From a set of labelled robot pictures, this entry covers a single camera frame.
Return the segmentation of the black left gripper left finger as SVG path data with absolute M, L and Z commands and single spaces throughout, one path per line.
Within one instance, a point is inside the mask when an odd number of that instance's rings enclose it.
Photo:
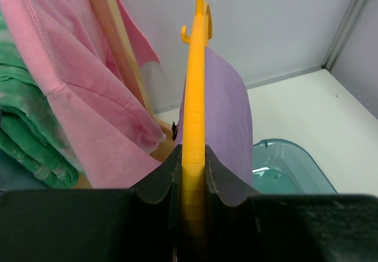
M 181 146 L 128 189 L 1 196 L 2 261 L 172 261 Z

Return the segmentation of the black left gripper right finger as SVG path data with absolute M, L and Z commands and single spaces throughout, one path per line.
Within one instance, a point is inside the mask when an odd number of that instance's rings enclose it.
M 210 261 L 376 261 L 377 198 L 264 195 L 206 147 Z

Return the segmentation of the orange plastic hanger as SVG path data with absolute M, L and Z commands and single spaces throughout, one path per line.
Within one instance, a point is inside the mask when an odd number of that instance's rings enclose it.
M 205 47 L 212 37 L 210 7 L 195 0 L 191 34 L 182 28 L 181 39 L 188 44 L 185 81 L 181 185 L 181 261 L 205 261 L 207 227 L 204 167 L 205 150 Z

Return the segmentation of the purple trousers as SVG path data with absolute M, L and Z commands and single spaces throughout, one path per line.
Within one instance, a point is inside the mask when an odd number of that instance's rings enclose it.
M 253 194 L 253 125 L 239 73 L 205 49 L 205 185 L 220 204 L 236 208 Z

